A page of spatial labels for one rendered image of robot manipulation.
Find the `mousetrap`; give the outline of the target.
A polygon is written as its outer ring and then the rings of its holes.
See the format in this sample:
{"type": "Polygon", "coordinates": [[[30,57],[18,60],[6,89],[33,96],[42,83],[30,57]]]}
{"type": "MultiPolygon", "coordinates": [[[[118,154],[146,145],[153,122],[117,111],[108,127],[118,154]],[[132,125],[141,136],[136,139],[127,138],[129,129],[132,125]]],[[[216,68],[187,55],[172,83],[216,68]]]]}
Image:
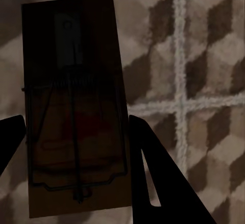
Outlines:
{"type": "Polygon", "coordinates": [[[29,219],[132,206],[113,0],[21,5],[29,219]]]}

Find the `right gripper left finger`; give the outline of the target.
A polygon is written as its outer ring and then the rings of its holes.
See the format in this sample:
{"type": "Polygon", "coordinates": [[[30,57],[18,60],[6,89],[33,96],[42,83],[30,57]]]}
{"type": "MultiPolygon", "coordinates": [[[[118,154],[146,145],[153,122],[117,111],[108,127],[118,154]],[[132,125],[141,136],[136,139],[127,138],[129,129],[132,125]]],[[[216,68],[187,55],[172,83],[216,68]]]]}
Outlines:
{"type": "Polygon", "coordinates": [[[0,120],[0,176],[26,136],[22,115],[0,120]]]}

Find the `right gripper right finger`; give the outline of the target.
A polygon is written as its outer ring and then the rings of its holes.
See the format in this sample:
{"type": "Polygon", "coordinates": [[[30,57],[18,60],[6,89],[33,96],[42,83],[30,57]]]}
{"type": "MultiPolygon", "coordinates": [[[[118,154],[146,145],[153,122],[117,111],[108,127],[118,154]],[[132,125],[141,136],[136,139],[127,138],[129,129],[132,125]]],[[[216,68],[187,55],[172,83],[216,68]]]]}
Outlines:
{"type": "Polygon", "coordinates": [[[133,224],[217,224],[149,124],[129,115],[133,224]],[[143,151],[161,207],[150,204],[143,151]]]}

